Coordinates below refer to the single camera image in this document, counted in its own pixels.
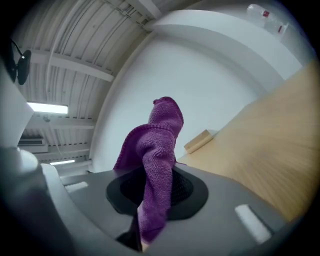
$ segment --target ceiling beam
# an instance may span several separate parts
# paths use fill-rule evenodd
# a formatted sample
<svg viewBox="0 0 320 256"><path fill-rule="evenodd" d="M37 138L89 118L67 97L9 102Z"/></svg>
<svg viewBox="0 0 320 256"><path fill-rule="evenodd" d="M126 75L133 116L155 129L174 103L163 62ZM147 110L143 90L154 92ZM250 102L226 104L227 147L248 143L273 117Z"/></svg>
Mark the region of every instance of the ceiling beam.
<svg viewBox="0 0 320 256"><path fill-rule="evenodd" d="M31 63L47 65L48 60L50 58L49 51L32 49L31 52ZM114 76L110 74L111 71L103 69L100 66L93 65L86 61L59 53L52 54L50 65L68 70L73 70L76 72L81 72L108 82L112 82L112 80L114 79Z"/></svg>
<svg viewBox="0 0 320 256"><path fill-rule="evenodd" d="M41 116L32 116L26 129L94 129L96 122L91 119L48 117L45 121Z"/></svg>
<svg viewBox="0 0 320 256"><path fill-rule="evenodd" d="M151 19L159 19L162 16L161 11L152 2L152 0L126 0L130 5L137 9L139 13L148 16Z"/></svg>
<svg viewBox="0 0 320 256"><path fill-rule="evenodd" d="M78 152L89 152L90 144L77 144L77 145L63 145L59 146L59 150L61 154L70 154L70 153L78 153ZM34 153L34 155L38 157L52 157L53 155L60 156L60 153L56 146L49 146L48 152L45 153Z"/></svg>
<svg viewBox="0 0 320 256"><path fill-rule="evenodd" d="M50 94L50 87L49 87L49 78L50 78L50 72L51 72L51 61L53 58L53 55L55 54L56 51L56 45L61 39L63 33L65 32L68 24L72 20L72 18L75 16L77 10L80 8L80 6L85 2L85 0L76 0L73 2L72 7L68 10L66 15L64 16L63 21L60 23L56 34L54 35L53 41L52 41L52 46L49 52L49 56L47 59L46 63L46 71L45 71L45 96L46 100L49 99L49 94Z"/></svg>

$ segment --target gray plastic surface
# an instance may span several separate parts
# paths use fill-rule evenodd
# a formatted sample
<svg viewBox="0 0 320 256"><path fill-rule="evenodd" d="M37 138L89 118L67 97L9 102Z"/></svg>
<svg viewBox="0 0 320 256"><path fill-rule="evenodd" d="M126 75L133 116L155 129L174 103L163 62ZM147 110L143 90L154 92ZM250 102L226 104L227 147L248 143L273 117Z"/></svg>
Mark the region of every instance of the gray plastic surface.
<svg viewBox="0 0 320 256"><path fill-rule="evenodd" d="M69 195L84 215L114 239L127 232L133 220L132 216L119 214L106 198L107 186L116 177L114 171L104 171L61 178L64 185L88 184L88 187Z"/></svg>
<svg viewBox="0 0 320 256"><path fill-rule="evenodd" d="M41 167L54 206L72 237L77 255L138 255L136 251L123 246L102 232L99 226L79 211L61 183L54 166L41 164Z"/></svg>
<svg viewBox="0 0 320 256"><path fill-rule="evenodd" d="M257 244L235 213L235 207L248 204L275 232L284 218L267 202L238 182L206 171L176 164L202 179L209 190L203 208L192 218L168 221L165 229L148 248L148 255L229 255ZM61 178L64 185L79 182L88 187L70 193L77 207L101 230L116 238L128 230L132 218L117 213L106 199L107 185L117 177L114 171Z"/></svg>

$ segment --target wooden board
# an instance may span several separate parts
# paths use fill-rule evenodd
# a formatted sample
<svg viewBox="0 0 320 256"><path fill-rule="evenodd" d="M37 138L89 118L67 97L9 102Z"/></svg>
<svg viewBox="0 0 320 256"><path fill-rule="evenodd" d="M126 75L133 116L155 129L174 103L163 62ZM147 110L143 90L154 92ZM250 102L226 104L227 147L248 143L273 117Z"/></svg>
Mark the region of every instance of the wooden board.
<svg viewBox="0 0 320 256"><path fill-rule="evenodd" d="M184 149L188 154L193 153L197 149L201 148L203 145L208 143L214 138L214 134L210 133L208 130L204 130L198 136L190 140L187 144L184 145Z"/></svg>
<svg viewBox="0 0 320 256"><path fill-rule="evenodd" d="M311 62L177 161L242 183L288 220L303 214L320 178L319 72Z"/></svg>

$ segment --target purple microfiber cloth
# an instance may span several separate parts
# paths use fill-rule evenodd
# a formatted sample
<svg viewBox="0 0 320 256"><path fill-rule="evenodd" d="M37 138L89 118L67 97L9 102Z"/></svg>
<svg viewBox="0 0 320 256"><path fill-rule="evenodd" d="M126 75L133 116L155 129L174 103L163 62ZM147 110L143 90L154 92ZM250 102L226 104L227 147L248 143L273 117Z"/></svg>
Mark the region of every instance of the purple microfiber cloth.
<svg viewBox="0 0 320 256"><path fill-rule="evenodd" d="M134 128L125 138L114 170L144 166L146 183L138 208L140 236L150 244L166 224L171 207L172 167L175 145L184 125L177 103L170 97L153 101L147 124Z"/></svg>

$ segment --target ceiling light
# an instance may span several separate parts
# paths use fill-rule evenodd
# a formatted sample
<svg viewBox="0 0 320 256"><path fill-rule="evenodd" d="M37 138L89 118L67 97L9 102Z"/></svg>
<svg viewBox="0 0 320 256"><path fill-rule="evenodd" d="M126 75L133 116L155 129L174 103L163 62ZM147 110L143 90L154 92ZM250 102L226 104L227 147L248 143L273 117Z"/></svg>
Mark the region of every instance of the ceiling light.
<svg viewBox="0 0 320 256"><path fill-rule="evenodd" d="M75 160L67 160L67 161L60 161L60 162L51 162L50 165L55 166L55 165L63 165L63 164L69 164L69 163L74 163Z"/></svg>
<svg viewBox="0 0 320 256"><path fill-rule="evenodd" d="M53 105L53 104L44 104L44 103L36 103L36 102L27 102L27 103L35 112L68 114L68 106L66 105Z"/></svg>

